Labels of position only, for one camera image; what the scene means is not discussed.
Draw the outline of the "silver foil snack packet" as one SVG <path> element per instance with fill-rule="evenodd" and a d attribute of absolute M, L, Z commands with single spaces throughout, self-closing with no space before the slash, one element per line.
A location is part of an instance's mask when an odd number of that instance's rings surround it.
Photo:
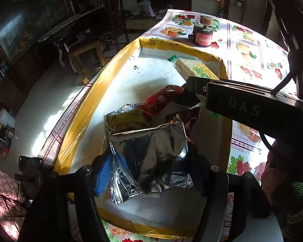
<path fill-rule="evenodd" d="M 111 134 L 110 194 L 114 205 L 140 194 L 192 187 L 187 172 L 188 140 L 183 123 Z"/>

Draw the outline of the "dark wooden bench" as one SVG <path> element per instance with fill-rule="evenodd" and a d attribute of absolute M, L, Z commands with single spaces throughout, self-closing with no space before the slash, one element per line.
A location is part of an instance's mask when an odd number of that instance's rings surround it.
<path fill-rule="evenodd" d="M 53 42 L 57 46 L 59 63 L 64 68 L 64 45 L 74 36 L 83 35 L 90 38 L 100 36 L 107 28 L 106 18 L 107 10 L 105 8 L 96 8 L 82 14 L 75 14 L 42 35 L 38 42 Z"/>

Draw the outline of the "wooden stool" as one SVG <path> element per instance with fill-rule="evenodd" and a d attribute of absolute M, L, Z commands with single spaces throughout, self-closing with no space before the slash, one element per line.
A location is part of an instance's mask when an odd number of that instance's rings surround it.
<path fill-rule="evenodd" d="M 94 42 L 82 40 L 72 44 L 69 48 L 68 57 L 75 72 L 81 75 L 84 85 L 91 79 L 93 71 L 98 72 L 107 64 L 99 40 Z"/>

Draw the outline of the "white box with yellow rim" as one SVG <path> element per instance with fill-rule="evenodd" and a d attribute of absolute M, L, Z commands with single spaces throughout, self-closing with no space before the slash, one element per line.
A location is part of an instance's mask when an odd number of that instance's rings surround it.
<path fill-rule="evenodd" d="M 167 85 L 181 86 L 185 77 L 170 61 L 172 56 L 198 59 L 207 75 L 228 76 L 223 58 L 207 48 L 194 48 L 179 42 L 155 38 L 137 38 L 125 46 L 103 69 L 80 103 L 56 158 L 59 174 L 73 173 L 90 163 L 107 148 L 110 115 L 120 123 L 150 125 L 165 123 L 167 114 L 182 110 L 183 104 L 171 102 L 157 115 L 144 113 L 146 99 Z M 191 238 L 199 224 L 206 200 L 192 187 L 175 187 L 163 193 L 136 194 L 114 204 L 110 189 L 95 198 L 102 220 L 135 234 L 159 239 Z"/>

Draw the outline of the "small cork topped jar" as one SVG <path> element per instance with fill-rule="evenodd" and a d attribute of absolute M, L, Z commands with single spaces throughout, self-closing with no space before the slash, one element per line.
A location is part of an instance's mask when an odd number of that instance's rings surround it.
<path fill-rule="evenodd" d="M 202 15 L 200 18 L 200 24 L 207 26 L 207 27 L 211 27 L 213 23 L 213 19 L 208 17 L 208 16 L 204 16 Z"/>

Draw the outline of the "red labelled jar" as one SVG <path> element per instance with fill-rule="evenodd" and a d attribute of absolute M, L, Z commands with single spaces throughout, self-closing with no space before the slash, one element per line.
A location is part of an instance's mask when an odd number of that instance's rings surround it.
<path fill-rule="evenodd" d="M 194 25 L 193 43 L 200 47 L 209 47 L 212 43 L 213 29 L 212 27 L 202 24 Z"/>

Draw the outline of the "yellow green cracker packet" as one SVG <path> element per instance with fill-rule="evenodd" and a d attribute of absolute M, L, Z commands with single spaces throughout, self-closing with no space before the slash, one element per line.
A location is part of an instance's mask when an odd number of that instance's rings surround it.
<path fill-rule="evenodd" d="M 213 73 L 202 61 L 197 58 L 178 57 L 173 55 L 167 59 L 175 67 L 176 71 L 184 78 L 189 77 L 206 78 L 218 80 L 219 78 Z"/>

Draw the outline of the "floral fruit tablecloth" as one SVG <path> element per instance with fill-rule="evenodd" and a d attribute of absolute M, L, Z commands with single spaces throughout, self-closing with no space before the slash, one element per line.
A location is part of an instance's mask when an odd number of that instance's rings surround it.
<path fill-rule="evenodd" d="M 170 9 L 161 21 L 147 29 L 143 38 L 170 40 L 192 46 L 187 36 L 192 33 L 194 24 L 202 18 L 201 13 Z M 236 22 L 217 17 L 212 22 L 217 31 L 213 33 L 211 45 L 202 48 L 202 51 L 224 62 L 224 72 L 229 79 L 273 88 L 289 73 L 286 50 L 270 39 Z M 67 101 L 67 109 L 39 155 L 47 164 L 53 164 L 59 156 L 69 126 L 93 85 L 94 82 L 88 82 L 74 99 Z M 233 122 L 228 173 L 240 175 L 251 172 L 260 180 L 267 154 L 268 149 L 256 130 Z M 122 224 L 121 218 L 121 214 L 110 213 L 108 220 L 103 222 L 111 241 L 186 240 L 184 236 L 171 237 L 145 232 L 141 224 Z"/>

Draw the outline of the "red cartoon snack packet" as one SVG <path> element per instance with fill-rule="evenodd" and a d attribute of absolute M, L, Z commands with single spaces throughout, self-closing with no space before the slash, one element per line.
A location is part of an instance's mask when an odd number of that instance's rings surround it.
<path fill-rule="evenodd" d="M 184 87 L 167 85 L 150 96 L 139 108 L 147 117 L 152 118 L 160 114 L 171 102 L 192 108 L 200 103 L 200 99 Z"/>

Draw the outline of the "gold green snack packet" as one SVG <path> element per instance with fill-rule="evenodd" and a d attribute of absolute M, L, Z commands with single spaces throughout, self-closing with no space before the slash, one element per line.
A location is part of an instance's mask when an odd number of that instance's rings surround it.
<path fill-rule="evenodd" d="M 150 128 L 150 117 L 140 110 L 138 103 L 127 103 L 104 116 L 105 138 L 116 133 Z"/>

